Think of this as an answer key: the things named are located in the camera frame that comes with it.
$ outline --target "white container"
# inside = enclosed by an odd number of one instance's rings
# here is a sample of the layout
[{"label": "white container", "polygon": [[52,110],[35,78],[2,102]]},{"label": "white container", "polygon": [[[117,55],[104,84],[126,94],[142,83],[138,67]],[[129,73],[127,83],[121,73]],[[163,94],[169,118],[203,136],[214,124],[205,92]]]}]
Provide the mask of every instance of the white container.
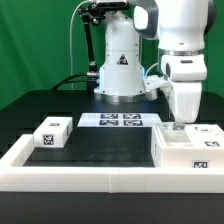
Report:
[{"label": "white container", "polygon": [[151,153],[155,167],[223,168],[224,132],[218,125],[173,123],[153,126]]}]

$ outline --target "white cube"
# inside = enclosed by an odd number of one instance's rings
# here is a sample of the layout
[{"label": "white cube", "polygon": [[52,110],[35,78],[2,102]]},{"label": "white cube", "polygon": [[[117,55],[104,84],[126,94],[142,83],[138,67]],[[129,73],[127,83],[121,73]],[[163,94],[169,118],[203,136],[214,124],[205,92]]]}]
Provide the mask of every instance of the white cube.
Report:
[{"label": "white cube", "polygon": [[47,117],[34,132],[34,147],[63,148],[72,132],[72,117]]},{"label": "white cube", "polygon": [[151,153],[155,167],[224,168],[224,132],[218,125],[156,124]]}]

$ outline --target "green backdrop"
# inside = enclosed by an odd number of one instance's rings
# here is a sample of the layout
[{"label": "green backdrop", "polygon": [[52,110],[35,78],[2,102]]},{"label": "green backdrop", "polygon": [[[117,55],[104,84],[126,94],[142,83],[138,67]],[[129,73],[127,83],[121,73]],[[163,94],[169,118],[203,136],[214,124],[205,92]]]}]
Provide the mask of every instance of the green backdrop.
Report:
[{"label": "green backdrop", "polygon": [[[69,26],[79,0],[0,0],[0,108],[30,90],[50,89],[70,75]],[[206,91],[224,97],[224,1],[206,37]],[[91,27],[97,64],[104,62],[104,26]],[[86,72],[88,60],[83,24],[75,17],[74,73]],[[142,65],[157,60],[157,42],[143,41]]]}]

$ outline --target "black table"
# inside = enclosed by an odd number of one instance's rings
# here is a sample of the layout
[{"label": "black table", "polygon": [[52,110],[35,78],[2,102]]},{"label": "black table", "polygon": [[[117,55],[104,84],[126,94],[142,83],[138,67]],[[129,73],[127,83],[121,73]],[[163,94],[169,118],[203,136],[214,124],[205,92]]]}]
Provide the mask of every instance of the black table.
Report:
[{"label": "black table", "polygon": [[[223,112],[224,99],[204,92],[196,122],[224,129]],[[0,157],[47,116],[72,116],[74,129],[65,150],[53,155],[35,149],[25,165],[153,166],[151,128],[77,129],[82,113],[158,113],[169,121],[163,96],[152,102],[109,103],[84,91],[32,91],[0,111]],[[223,223],[223,206],[223,194],[0,192],[0,223]]]}]

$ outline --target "white border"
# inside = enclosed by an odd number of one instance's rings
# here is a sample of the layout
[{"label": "white border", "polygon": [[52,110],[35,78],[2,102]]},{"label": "white border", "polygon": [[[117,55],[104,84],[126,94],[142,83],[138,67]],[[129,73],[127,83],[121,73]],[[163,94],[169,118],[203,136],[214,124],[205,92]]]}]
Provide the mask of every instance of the white border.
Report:
[{"label": "white border", "polygon": [[0,191],[224,193],[224,169],[23,167],[33,135],[0,160]]}]

